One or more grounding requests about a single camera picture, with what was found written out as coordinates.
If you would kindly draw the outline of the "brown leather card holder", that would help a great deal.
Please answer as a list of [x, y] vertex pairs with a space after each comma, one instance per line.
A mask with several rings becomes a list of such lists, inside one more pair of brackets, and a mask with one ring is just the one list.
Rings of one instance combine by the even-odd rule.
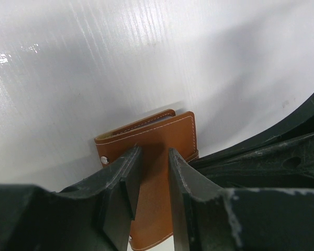
[[126, 150], [142, 148], [142, 180], [130, 230], [132, 250], [148, 250], [172, 236], [168, 151], [177, 149], [187, 162], [199, 157], [194, 113], [177, 115], [167, 109], [101, 134], [94, 141], [104, 167]]

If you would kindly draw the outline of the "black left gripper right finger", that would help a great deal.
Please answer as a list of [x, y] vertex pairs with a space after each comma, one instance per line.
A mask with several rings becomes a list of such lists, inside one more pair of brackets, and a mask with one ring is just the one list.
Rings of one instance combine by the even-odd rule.
[[169, 150], [175, 250], [314, 250], [313, 188], [222, 188]]

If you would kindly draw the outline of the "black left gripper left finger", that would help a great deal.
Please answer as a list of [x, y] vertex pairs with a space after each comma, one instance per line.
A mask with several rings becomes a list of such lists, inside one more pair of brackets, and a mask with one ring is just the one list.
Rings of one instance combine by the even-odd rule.
[[141, 171], [136, 146], [60, 192], [0, 185], [0, 250], [126, 250]]

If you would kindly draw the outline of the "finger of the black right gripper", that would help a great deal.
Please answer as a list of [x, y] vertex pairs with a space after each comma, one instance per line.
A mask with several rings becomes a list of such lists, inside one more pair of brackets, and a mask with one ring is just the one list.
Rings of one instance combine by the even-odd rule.
[[190, 161], [202, 169], [240, 154], [314, 132], [314, 93], [295, 111], [267, 130], [227, 149]]
[[314, 132], [196, 169], [222, 188], [314, 189]]

